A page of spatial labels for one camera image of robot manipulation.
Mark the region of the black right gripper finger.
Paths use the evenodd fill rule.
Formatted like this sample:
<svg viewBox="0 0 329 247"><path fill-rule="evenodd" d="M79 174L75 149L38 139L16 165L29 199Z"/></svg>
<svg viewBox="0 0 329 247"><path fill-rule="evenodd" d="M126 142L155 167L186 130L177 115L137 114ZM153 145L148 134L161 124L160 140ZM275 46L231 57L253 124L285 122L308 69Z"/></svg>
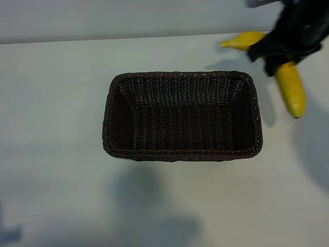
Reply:
<svg viewBox="0 0 329 247"><path fill-rule="evenodd" d="M247 55L252 62L265 57L272 63L283 63L282 44L279 40L261 40L248 49Z"/></svg>
<svg viewBox="0 0 329 247"><path fill-rule="evenodd" d="M311 48L308 48L307 50L298 51L297 53L294 54L266 56L264 71L266 72L268 77L273 77L282 65L288 62L292 62L293 64L298 64L309 55L318 52L321 48L322 45L317 44Z"/></svg>

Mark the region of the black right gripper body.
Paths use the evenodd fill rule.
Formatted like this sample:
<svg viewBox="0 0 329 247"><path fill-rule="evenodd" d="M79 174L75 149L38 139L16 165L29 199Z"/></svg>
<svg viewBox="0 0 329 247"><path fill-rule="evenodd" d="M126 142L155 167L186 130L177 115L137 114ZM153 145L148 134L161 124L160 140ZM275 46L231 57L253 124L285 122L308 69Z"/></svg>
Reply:
<svg viewBox="0 0 329 247"><path fill-rule="evenodd" d="M268 34L271 51L306 51L328 36L328 5L285 5Z"/></svg>

